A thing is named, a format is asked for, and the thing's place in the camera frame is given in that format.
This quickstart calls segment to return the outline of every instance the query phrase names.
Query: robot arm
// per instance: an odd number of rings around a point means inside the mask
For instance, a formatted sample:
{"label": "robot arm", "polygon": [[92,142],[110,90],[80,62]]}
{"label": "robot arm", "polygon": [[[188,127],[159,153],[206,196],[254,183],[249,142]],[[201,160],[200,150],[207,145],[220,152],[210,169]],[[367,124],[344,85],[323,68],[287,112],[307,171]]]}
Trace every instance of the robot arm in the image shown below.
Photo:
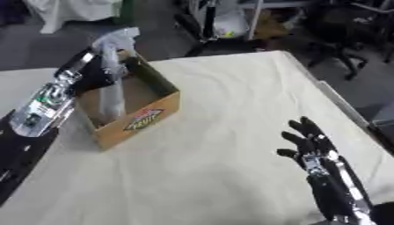
{"label": "robot arm", "polygon": [[282,137],[293,142],[298,151],[278,149],[280,156],[293,158],[307,171],[307,180],[316,203],[330,222],[354,225],[375,225],[370,214],[372,204],[347,160],[328,137],[308,118],[291,120],[290,127],[303,137],[283,132]]}
{"label": "robot arm", "polygon": [[55,79],[27,103],[0,119],[0,206],[51,147],[59,127],[74,112],[75,98],[121,78],[125,65],[116,51],[132,54],[135,31],[129,28],[100,38],[60,67]]}

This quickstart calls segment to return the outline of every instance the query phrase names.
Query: table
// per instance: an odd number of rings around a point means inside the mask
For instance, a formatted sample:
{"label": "table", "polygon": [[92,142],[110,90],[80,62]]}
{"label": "table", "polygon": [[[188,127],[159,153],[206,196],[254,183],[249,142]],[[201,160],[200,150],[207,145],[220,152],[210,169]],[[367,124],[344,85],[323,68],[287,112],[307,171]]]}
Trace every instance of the table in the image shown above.
{"label": "table", "polygon": [[[321,216],[305,173],[275,154],[287,121],[308,116],[332,138],[375,203],[394,200],[394,161],[290,54],[152,62],[181,108],[107,151],[75,113],[31,176],[0,209],[2,225],[309,224]],[[0,73],[0,114],[53,69]]]}

